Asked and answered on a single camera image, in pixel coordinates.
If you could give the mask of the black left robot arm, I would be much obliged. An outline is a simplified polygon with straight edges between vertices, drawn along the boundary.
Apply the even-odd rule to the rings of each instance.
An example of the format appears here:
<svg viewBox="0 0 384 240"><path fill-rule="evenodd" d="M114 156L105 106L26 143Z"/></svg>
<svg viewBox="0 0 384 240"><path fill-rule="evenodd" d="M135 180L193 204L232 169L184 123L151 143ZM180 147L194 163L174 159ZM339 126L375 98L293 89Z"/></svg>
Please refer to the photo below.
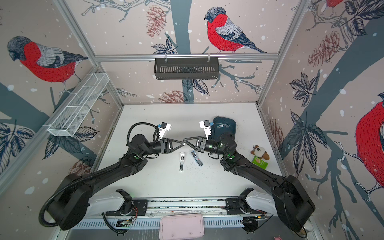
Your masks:
<svg viewBox="0 0 384 240"><path fill-rule="evenodd" d="M127 134L128 150L117 163L94 173L65 177L56 192L43 204L39 223L47 228L60 227L69 230L76 226L91 208L90 198L105 187L120 179L141 171L147 164L147 156L169 154L175 151L175 140L164 137L171 125L165 122L154 127L153 141L149 142L142 134L133 138Z"/></svg>

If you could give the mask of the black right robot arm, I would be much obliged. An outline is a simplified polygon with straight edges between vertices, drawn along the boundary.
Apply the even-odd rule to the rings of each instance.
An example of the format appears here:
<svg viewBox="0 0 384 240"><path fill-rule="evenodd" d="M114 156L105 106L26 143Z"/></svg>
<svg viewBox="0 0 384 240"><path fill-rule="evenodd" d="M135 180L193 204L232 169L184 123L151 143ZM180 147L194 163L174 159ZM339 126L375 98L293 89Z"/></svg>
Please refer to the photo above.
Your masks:
<svg viewBox="0 0 384 240"><path fill-rule="evenodd" d="M236 150L232 134L222 134L217 142L190 137L185 138L184 143L201 153L222 155L220 163L225 171L251 181L271 195L278 217L290 230L298 233L315 211L313 201L296 177L279 176L250 162Z"/></svg>

